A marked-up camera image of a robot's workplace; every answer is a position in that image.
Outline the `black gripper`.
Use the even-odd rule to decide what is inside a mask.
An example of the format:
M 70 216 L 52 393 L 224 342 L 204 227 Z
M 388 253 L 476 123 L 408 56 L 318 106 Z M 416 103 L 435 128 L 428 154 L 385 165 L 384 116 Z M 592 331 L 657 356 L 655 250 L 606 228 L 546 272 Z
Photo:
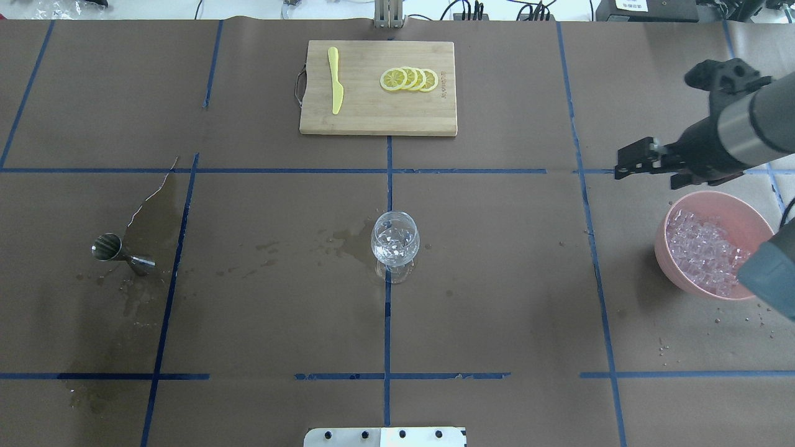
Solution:
M 678 141 L 665 145 L 665 155 L 657 138 L 645 137 L 625 145 L 616 153 L 614 179 L 633 174 L 663 174 L 670 170 L 670 189 L 688 186 L 719 186 L 743 175 L 746 165 L 730 156 L 719 139 L 717 122 L 702 119 L 690 125 Z

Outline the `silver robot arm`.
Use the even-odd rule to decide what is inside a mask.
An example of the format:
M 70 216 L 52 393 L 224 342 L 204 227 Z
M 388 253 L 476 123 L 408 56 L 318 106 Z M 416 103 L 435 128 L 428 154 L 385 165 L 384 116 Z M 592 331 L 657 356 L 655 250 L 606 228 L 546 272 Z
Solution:
M 773 162 L 793 156 L 793 74 L 763 76 L 741 59 L 707 60 L 685 82 L 707 91 L 708 116 L 678 141 L 652 137 L 617 153 L 614 178 L 669 174 L 672 190 L 697 187 L 665 214 L 654 255 L 682 291 L 728 302 L 756 298 L 793 319 L 793 202 Z M 776 225 L 718 187 L 759 173 L 778 210 Z

